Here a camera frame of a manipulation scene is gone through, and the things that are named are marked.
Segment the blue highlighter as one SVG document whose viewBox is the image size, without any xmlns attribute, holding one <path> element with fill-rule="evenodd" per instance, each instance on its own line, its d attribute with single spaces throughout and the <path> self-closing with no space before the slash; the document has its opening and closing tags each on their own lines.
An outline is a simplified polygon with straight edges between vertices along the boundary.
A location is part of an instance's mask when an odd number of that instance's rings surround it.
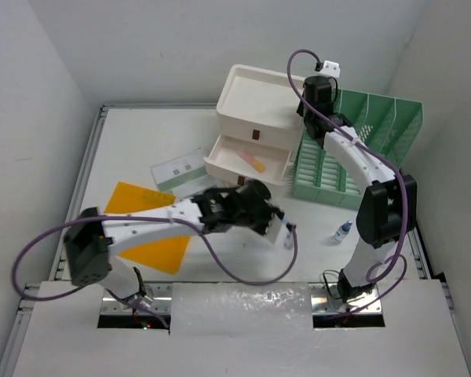
<svg viewBox="0 0 471 377">
<path fill-rule="evenodd" d="M 286 250 L 292 250 L 294 248 L 294 236 L 293 236 L 293 231 L 290 232 L 287 228 L 287 223 L 286 222 L 283 224 L 282 230 L 280 232 L 280 243 Z"/>
</svg>

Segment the orange pink highlighter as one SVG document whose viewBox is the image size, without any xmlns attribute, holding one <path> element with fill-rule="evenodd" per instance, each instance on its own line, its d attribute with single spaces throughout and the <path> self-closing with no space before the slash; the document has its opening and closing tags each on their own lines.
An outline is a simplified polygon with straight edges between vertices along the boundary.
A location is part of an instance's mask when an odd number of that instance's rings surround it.
<svg viewBox="0 0 471 377">
<path fill-rule="evenodd" d="M 246 163 L 252 166 L 258 173 L 264 173 L 266 166 L 257 160 L 253 155 L 246 151 L 238 151 L 237 155 L 243 159 Z"/>
</svg>

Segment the white three-drawer storage box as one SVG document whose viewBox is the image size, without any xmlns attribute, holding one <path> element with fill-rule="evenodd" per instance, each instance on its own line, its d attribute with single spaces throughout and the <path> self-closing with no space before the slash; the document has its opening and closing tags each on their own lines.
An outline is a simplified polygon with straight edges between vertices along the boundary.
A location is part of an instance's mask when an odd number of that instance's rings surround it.
<svg viewBox="0 0 471 377">
<path fill-rule="evenodd" d="M 298 105 L 286 74 L 232 66 L 216 106 L 219 137 L 204 158 L 207 173 L 226 186 L 257 179 L 274 196 L 285 196 L 305 129 Z M 265 172 L 258 173 L 238 151 L 253 155 Z"/>
</svg>

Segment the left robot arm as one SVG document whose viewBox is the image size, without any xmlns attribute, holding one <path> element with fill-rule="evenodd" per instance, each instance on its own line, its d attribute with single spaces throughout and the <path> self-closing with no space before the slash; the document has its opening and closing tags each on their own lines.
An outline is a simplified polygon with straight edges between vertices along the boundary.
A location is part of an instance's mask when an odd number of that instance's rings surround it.
<svg viewBox="0 0 471 377">
<path fill-rule="evenodd" d="M 264 183 L 249 180 L 239 187 L 209 188 L 152 210 L 101 215 L 97 208 L 88 208 L 70 223 L 63 238 L 71 283 L 75 287 L 99 284 L 125 303 L 137 303 L 152 295 L 139 269 L 120 262 L 119 254 L 177 236 L 205 239 L 234 227 L 296 251 L 296 227 L 271 197 Z"/>
</svg>

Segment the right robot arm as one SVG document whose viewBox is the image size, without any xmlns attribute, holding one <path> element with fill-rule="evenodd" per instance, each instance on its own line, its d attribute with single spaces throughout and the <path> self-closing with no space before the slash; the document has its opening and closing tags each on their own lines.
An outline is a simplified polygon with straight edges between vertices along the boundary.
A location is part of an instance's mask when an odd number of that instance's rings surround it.
<svg viewBox="0 0 471 377">
<path fill-rule="evenodd" d="M 350 120 L 334 110 L 326 77 L 305 79 L 297 113 L 309 137 L 340 163 L 363 195 L 356 215 L 360 238 L 338 275 L 338 296 L 347 302 L 369 292 L 384 277 L 380 267 L 396 263 L 404 237 L 415 226 L 417 183 L 369 151 Z"/>
</svg>

